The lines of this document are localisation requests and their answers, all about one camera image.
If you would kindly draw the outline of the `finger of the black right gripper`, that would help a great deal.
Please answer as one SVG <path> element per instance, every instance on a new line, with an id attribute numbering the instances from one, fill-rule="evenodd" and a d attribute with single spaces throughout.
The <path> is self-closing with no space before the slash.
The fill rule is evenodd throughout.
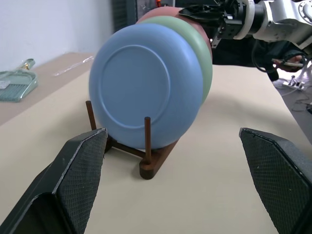
<path id="1" fill-rule="evenodd" d="M 225 7 L 222 5 L 191 5 L 178 13 L 195 21 L 220 21 L 226 18 Z"/>

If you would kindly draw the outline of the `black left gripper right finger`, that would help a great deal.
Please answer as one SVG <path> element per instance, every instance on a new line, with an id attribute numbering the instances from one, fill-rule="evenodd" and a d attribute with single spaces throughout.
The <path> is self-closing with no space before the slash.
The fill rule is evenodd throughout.
<path id="1" fill-rule="evenodd" d="M 271 133 L 239 132 L 256 191 L 280 234 L 312 232 L 312 161 Z"/>

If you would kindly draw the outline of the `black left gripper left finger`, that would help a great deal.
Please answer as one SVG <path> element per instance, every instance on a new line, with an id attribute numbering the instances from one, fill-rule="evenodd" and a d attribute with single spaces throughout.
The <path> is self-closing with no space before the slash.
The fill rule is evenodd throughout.
<path id="1" fill-rule="evenodd" d="M 2 234 L 82 234 L 97 196 L 105 128 L 68 140 L 0 226 Z"/>

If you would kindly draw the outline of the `person's bare hand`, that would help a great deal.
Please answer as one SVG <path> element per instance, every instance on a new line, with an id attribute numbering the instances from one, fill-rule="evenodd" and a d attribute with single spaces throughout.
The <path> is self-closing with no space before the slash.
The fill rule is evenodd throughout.
<path id="1" fill-rule="evenodd" d="M 281 65 L 281 62 L 282 62 L 282 61 L 277 60 L 277 61 L 275 62 L 275 64 L 276 64 L 276 66 L 277 66 L 279 69 L 281 69 L 281 70 L 283 70 L 283 71 L 286 71 L 286 72 L 294 73 L 294 72 L 299 71 L 299 70 L 302 68 L 302 67 L 296 67 L 296 66 Z M 298 55 L 298 56 L 295 56 L 295 57 L 289 59 L 288 62 L 290 62 L 290 63 L 302 63 L 302 64 L 304 64 L 304 59 L 303 59 L 303 57 L 302 57 L 301 55 Z"/>

